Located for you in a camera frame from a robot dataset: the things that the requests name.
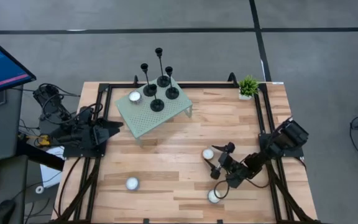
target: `white candle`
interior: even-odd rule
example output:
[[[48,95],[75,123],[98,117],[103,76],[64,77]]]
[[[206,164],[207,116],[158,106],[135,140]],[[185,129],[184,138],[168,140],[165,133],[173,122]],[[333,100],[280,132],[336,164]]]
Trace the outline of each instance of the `white candle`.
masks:
[[[212,149],[204,149],[203,157],[208,160],[212,159],[214,157],[214,151],[212,151]]]
[[[221,197],[221,194],[218,191],[215,191],[215,193],[216,193],[216,196]],[[208,200],[211,203],[218,203],[221,200],[215,196],[215,193],[214,193],[214,190],[210,190],[208,192]]]
[[[128,190],[137,190],[139,188],[139,180],[136,177],[130,177],[127,179],[125,186]]]
[[[140,99],[140,93],[138,91],[133,91],[129,94],[129,100],[136,102]]]

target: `small green table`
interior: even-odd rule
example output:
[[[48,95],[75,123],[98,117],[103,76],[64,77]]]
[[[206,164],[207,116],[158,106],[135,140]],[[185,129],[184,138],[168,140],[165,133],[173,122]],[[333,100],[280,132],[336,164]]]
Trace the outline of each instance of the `small green table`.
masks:
[[[157,79],[151,81],[150,84],[157,84]],[[128,95],[115,102],[121,116],[124,118],[124,121],[127,123],[139,145],[142,145],[142,141],[140,140],[142,135],[153,130],[182,111],[184,111],[190,118],[193,109],[191,100],[172,78],[172,86],[179,90],[178,98],[170,100],[165,96],[165,91],[170,86],[164,88],[157,86],[156,97],[157,99],[162,100],[165,106],[160,112],[152,111],[150,109],[150,103],[154,100],[154,96],[145,96],[143,94],[143,88],[146,85],[136,89],[136,91],[142,95],[142,101],[139,104],[131,103]]]

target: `green leaves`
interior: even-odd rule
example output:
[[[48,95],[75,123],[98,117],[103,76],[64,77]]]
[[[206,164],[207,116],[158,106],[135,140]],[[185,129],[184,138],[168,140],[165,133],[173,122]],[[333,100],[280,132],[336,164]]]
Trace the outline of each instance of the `green leaves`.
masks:
[[[253,96],[258,94],[258,82],[252,76],[248,75],[243,81],[239,81],[240,94]]]

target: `wooden table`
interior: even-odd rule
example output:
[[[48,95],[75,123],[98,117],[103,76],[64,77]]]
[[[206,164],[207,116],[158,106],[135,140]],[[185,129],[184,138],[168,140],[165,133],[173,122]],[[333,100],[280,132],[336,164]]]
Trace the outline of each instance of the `wooden table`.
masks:
[[[86,82],[79,108],[96,101],[98,82]],[[284,85],[267,83],[275,125],[291,116]],[[115,88],[108,114],[109,120],[123,121],[114,101],[133,88]],[[210,178],[210,169],[202,159],[201,151],[214,144],[223,146],[229,141],[236,145],[233,158],[240,161],[246,155],[259,152],[260,133],[255,101],[238,100],[235,88],[184,88],[193,102],[193,116],[181,113],[142,137],[143,147],[127,128],[108,141],[106,155],[101,160],[98,186],[94,201],[93,223],[275,223],[270,189],[258,189],[244,181],[218,204],[211,204],[206,194],[216,184]],[[260,97],[266,130],[269,130],[263,97]],[[213,159],[217,164],[218,155]],[[62,183],[75,158],[66,161]],[[78,192],[83,161],[76,165],[65,188],[62,209]],[[311,218],[316,218],[313,199],[305,168],[294,158],[283,158],[288,189],[300,207]],[[127,191],[128,177],[140,179],[140,189]],[[267,183],[265,169],[254,177],[258,185]],[[218,188],[224,193],[226,186]],[[282,196],[280,208],[285,207]],[[85,217],[88,193],[84,197],[81,218]]]

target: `white pot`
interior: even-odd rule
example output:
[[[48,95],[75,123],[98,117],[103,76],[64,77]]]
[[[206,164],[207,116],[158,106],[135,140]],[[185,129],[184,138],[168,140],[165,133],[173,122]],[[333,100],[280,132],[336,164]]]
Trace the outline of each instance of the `white pot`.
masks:
[[[239,99],[240,100],[250,100],[250,99],[252,99],[252,96],[241,95],[240,90],[239,90]]]

